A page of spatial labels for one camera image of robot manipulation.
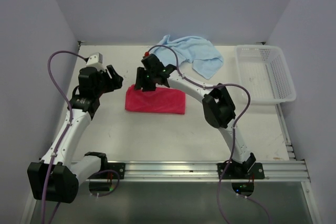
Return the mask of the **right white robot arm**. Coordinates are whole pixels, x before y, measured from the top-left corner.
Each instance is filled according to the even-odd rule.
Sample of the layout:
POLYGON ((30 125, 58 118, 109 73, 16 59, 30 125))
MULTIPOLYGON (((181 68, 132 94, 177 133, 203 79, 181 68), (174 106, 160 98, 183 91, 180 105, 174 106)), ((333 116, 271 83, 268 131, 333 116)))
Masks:
POLYGON ((219 170, 225 178, 248 178, 256 158, 237 127, 240 117, 235 113, 236 107, 227 88, 218 84, 208 89, 204 83, 187 80, 187 77, 178 73, 176 66, 165 67, 156 55, 149 52, 145 53, 141 62, 143 67, 137 69, 135 89, 149 92, 156 90, 157 85, 162 85, 180 90, 199 101, 203 106, 206 122, 219 130, 231 149, 229 160, 219 170))

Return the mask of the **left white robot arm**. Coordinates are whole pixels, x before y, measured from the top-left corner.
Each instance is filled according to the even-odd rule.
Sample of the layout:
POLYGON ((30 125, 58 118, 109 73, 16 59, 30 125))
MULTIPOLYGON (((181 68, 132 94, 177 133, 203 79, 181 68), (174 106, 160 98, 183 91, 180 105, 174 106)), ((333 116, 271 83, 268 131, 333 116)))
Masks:
POLYGON ((27 174, 37 200, 71 203, 79 186, 91 176, 109 179, 120 175, 111 170, 105 153, 87 152, 73 164, 74 152, 90 125, 100 97, 122 87, 123 78, 112 65, 105 69, 88 66, 80 69, 65 121, 52 146, 38 162, 30 163, 27 174))

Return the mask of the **red towel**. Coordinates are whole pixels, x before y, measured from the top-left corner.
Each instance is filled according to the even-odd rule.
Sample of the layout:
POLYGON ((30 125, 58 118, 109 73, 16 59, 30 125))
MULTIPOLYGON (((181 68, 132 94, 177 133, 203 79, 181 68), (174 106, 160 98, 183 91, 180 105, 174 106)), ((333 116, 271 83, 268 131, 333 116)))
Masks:
POLYGON ((186 94, 177 89, 157 88, 143 92, 131 85, 125 94, 125 109, 129 112, 185 114, 186 94))

